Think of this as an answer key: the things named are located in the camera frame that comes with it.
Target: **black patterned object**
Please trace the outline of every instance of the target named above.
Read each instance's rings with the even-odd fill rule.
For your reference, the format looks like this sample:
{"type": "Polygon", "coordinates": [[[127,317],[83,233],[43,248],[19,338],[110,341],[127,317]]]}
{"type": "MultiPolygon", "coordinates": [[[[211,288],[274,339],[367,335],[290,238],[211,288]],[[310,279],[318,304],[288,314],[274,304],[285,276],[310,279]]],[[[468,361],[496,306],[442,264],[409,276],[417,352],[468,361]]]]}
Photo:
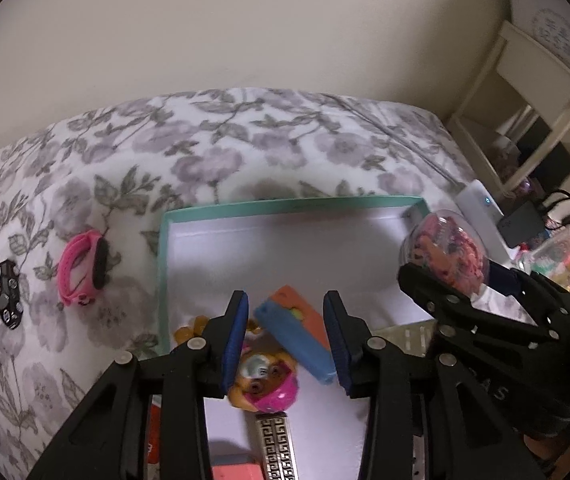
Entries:
{"type": "Polygon", "coordinates": [[[284,412],[256,415],[266,480],[298,480],[289,421],[284,412]]]}
{"type": "Polygon", "coordinates": [[[11,260],[0,263],[0,317],[13,330],[22,320],[22,304],[18,291],[18,267],[11,260]]]}

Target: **eraser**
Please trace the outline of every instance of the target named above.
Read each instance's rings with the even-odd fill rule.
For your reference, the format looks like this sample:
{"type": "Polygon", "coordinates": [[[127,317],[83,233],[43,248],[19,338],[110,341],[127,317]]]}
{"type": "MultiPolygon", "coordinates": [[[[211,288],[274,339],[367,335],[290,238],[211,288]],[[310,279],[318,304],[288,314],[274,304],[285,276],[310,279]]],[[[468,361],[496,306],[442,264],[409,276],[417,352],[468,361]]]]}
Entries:
{"type": "Polygon", "coordinates": [[[258,464],[215,465],[211,471],[214,480],[264,480],[258,464]]]}
{"type": "Polygon", "coordinates": [[[327,339],[327,332],[325,332],[324,329],[322,316],[296,292],[295,288],[289,285],[281,286],[279,290],[270,296],[270,299],[291,310],[292,313],[300,319],[303,327],[316,338],[316,341],[327,350],[331,350],[327,339]]]}
{"type": "Polygon", "coordinates": [[[254,317],[319,382],[330,384],[334,380],[336,369],[331,352],[306,329],[291,309],[269,298],[256,308],[254,317]]]}

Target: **toy figure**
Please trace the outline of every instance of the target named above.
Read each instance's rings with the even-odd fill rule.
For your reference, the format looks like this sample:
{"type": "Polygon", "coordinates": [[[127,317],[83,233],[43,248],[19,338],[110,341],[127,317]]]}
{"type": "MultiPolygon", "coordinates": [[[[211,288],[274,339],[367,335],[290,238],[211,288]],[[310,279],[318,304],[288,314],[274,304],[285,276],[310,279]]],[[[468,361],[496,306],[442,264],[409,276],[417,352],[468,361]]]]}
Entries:
{"type": "Polygon", "coordinates": [[[248,412],[282,412],[297,394],[296,361],[291,355],[250,350],[245,345],[236,383],[227,393],[232,406],[248,412]]]}
{"type": "MultiPolygon", "coordinates": [[[[207,316],[196,316],[194,320],[194,326],[181,326],[176,332],[174,332],[174,341],[177,345],[182,345],[185,341],[189,341],[192,337],[200,337],[203,335],[203,330],[209,322],[209,317],[207,316]]],[[[254,335],[258,335],[262,331],[262,328],[258,326],[254,319],[247,320],[247,332],[251,332],[254,335]]]]}

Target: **white power bank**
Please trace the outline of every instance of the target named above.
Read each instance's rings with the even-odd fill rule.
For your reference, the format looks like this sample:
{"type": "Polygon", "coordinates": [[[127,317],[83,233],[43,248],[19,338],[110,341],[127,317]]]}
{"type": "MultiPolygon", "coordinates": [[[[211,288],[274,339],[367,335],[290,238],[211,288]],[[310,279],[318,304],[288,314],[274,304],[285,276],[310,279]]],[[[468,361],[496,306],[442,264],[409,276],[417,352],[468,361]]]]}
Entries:
{"type": "Polygon", "coordinates": [[[481,237],[489,258],[504,267],[511,267],[518,248],[508,248],[500,236],[496,224],[503,217],[502,211],[481,181],[475,180],[466,186],[455,202],[465,219],[481,237]]]}

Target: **pink object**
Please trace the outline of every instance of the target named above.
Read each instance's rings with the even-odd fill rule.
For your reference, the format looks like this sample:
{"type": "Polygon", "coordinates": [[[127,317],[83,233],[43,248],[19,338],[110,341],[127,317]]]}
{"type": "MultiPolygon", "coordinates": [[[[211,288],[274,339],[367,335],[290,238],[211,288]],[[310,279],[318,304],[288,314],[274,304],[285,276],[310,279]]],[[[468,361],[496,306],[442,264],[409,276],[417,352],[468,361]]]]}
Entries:
{"type": "Polygon", "coordinates": [[[282,384],[273,392],[261,398],[257,398],[252,394],[245,393],[245,398],[252,403],[260,412],[275,413],[284,412],[294,402],[298,394],[298,379],[296,374],[287,367],[287,377],[282,384]]]}
{"type": "Polygon", "coordinates": [[[211,470],[214,480],[264,480],[258,464],[215,465],[211,470]]]}
{"type": "Polygon", "coordinates": [[[96,229],[76,235],[69,241],[58,263],[57,278],[58,293],[65,306],[74,302],[87,306],[95,301],[98,292],[105,284],[107,252],[107,242],[96,229]],[[76,258],[87,251],[92,269],[82,278],[76,290],[72,290],[70,286],[72,266],[76,258]]]}

